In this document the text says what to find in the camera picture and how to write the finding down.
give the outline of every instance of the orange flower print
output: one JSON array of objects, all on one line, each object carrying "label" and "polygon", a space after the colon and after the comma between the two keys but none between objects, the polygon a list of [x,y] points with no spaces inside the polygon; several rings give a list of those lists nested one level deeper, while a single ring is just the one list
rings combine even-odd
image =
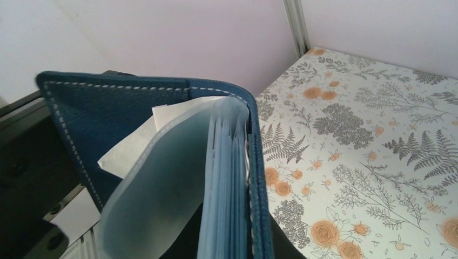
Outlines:
[{"label": "orange flower print", "polygon": [[339,246],[339,254],[342,259],[362,259],[361,248],[353,242],[344,242]]},{"label": "orange flower print", "polygon": [[396,127],[399,126],[399,122],[397,122],[394,118],[393,118],[393,120],[390,121],[388,124],[389,124],[390,126],[396,126]]},{"label": "orange flower print", "polygon": [[312,186],[313,183],[311,182],[304,185],[304,188],[302,189],[303,197],[306,197],[307,201],[310,201],[310,195],[315,193],[315,191],[311,189]]},{"label": "orange flower print", "polygon": [[292,173],[293,177],[297,180],[302,178],[302,171],[296,170]]},{"label": "orange flower print", "polygon": [[447,243],[458,250],[458,218],[450,219],[444,225],[436,226]]},{"label": "orange flower print", "polygon": [[312,166],[310,166],[307,170],[314,171],[323,165],[323,160],[320,160],[320,157],[317,157],[314,161],[310,160],[310,163],[312,164]]},{"label": "orange flower print", "polygon": [[353,225],[353,231],[360,236],[367,236],[371,233],[371,228],[360,222],[359,224]]},{"label": "orange flower print", "polygon": [[321,97],[323,98],[323,100],[327,100],[327,101],[335,99],[336,96],[337,94],[334,91],[326,91],[321,94]]},{"label": "orange flower print", "polygon": [[332,82],[330,82],[329,86],[331,86],[331,87],[337,87],[337,86],[339,86],[339,84],[340,84],[339,81],[332,81]]},{"label": "orange flower print", "polygon": [[304,91],[304,97],[307,99],[316,99],[320,97],[321,89],[319,87],[310,87]]},{"label": "orange flower print", "polygon": [[323,220],[312,226],[311,238],[318,246],[330,248],[339,240],[339,231],[331,222]]},{"label": "orange flower print", "polygon": [[286,196],[291,192],[291,186],[287,182],[277,182],[275,184],[275,191],[280,196]]},{"label": "orange flower print", "polygon": [[410,244],[405,244],[405,243],[401,243],[401,236],[398,235],[398,240],[397,241],[390,241],[391,244],[394,244],[394,247],[397,249],[397,250],[404,250],[405,247],[411,247]]},{"label": "orange flower print", "polygon": [[377,154],[371,150],[369,154],[365,154],[364,157],[367,158],[367,162],[373,162],[377,158]]},{"label": "orange flower print", "polygon": [[267,186],[274,185],[278,181],[278,171],[275,168],[267,167],[265,175]]},{"label": "orange flower print", "polygon": [[385,129],[383,127],[375,125],[375,136],[380,136],[384,131]]},{"label": "orange flower print", "polygon": [[339,153],[339,151],[336,149],[334,153],[329,151],[329,154],[331,154],[331,156],[328,158],[328,162],[337,160],[342,153]]},{"label": "orange flower print", "polygon": [[329,186],[332,184],[332,182],[329,179],[325,181],[321,181],[321,182],[322,182],[321,185],[323,185],[327,190],[329,190]]},{"label": "orange flower print", "polygon": [[446,209],[447,207],[444,207],[444,206],[437,206],[433,203],[434,201],[434,196],[431,198],[431,200],[427,199],[427,198],[423,198],[425,199],[425,207],[430,211],[430,212],[434,212],[434,213],[443,213],[445,215],[445,212],[443,212],[442,210],[443,209]]},{"label": "orange flower print", "polygon": [[313,49],[313,54],[315,56],[321,56],[325,53],[325,50],[324,49]]}]

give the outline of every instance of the white wall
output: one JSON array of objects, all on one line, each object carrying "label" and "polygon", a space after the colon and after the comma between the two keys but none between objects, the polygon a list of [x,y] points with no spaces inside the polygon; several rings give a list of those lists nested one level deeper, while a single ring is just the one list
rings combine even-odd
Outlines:
[{"label": "white wall", "polygon": [[4,0],[0,59],[10,103],[43,70],[210,78],[257,95],[297,56],[278,0]]},{"label": "white wall", "polygon": [[458,78],[456,0],[302,0],[312,46]]}]

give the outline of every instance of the metal frame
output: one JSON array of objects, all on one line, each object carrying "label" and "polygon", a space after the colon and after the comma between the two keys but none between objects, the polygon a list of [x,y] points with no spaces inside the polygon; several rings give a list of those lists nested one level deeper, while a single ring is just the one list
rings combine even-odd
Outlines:
[{"label": "metal frame", "polygon": [[298,58],[310,49],[301,0],[283,0]]}]

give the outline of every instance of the white paper sheet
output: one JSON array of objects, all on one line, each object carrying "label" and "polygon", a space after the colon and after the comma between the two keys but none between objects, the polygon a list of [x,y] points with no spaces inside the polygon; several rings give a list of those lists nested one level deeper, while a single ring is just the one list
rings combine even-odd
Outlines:
[{"label": "white paper sheet", "polygon": [[91,195],[84,188],[65,208],[52,219],[51,223],[60,227],[73,244],[100,218],[100,213]]},{"label": "white paper sheet", "polygon": [[100,168],[124,179],[158,130],[192,107],[220,98],[223,97],[200,97],[179,104],[153,107],[153,116],[99,159]]}]

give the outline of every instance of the floral patterned surface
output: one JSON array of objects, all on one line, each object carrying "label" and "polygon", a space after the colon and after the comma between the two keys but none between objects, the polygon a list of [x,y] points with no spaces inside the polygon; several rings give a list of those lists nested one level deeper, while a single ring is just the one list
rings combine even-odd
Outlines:
[{"label": "floral patterned surface", "polygon": [[258,96],[270,212],[307,258],[458,258],[457,89],[312,49]]}]

